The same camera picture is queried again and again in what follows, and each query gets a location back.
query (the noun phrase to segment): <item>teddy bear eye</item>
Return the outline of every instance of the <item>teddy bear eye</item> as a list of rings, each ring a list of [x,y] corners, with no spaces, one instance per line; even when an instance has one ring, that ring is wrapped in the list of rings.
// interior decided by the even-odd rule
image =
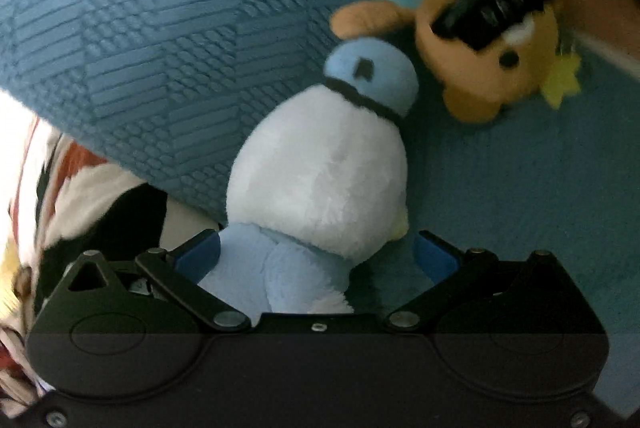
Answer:
[[[503,69],[513,69],[520,63],[520,57],[513,49],[507,49],[500,56],[500,67]]]

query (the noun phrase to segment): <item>yellow star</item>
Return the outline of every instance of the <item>yellow star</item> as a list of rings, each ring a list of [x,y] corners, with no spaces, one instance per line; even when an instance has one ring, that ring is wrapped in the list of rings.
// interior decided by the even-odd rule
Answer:
[[[557,111],[565,96],[580,94],[580,82],[576,74],[581,61],[576,53],[556,56],[549,77],[540,88],[540,93],[552,109]]]

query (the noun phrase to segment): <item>plush fur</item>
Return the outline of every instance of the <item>plush fur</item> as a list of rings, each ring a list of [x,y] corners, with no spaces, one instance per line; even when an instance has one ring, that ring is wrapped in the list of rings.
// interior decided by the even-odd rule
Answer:
[[[241,148],[226,196],[230,223],[253,223],[368,259],[396,233],[406,202],[396,126],[324,86],[282,103]]]
[[[353,313],[344,294],[332,291],[324,298],[316,300],[307,314],[350,314]]]

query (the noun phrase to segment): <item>blue textured pillow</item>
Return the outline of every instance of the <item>blue textured pillow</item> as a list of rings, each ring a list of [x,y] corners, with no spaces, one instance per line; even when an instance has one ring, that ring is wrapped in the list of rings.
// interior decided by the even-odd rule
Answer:
[[[0,86],[93,151],[224,220],[229,170],[322,80],[352,0],[0,0]]]

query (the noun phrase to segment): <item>brown teddy bear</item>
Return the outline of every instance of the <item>brown teddy bear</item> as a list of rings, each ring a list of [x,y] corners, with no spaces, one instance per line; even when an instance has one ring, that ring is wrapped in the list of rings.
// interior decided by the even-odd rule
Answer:
[[[348,39],[380,36],[415,23],[418,51],[443,83],[450,114],[465,123],[492,121],[503,105],[540,89],[553,107],[559,106],[562,95],[578,92],[574,62],[569,69],[564,63],[562,74],[554,72],[558,25],[551,6],[527,15],[521,25],[476,52],[460,40],[445,40],[431,31],[431,23],[452,1],[363,0],[337,10],[331,27],[339,38]],[[545,90],[549,80],[555,87]]]

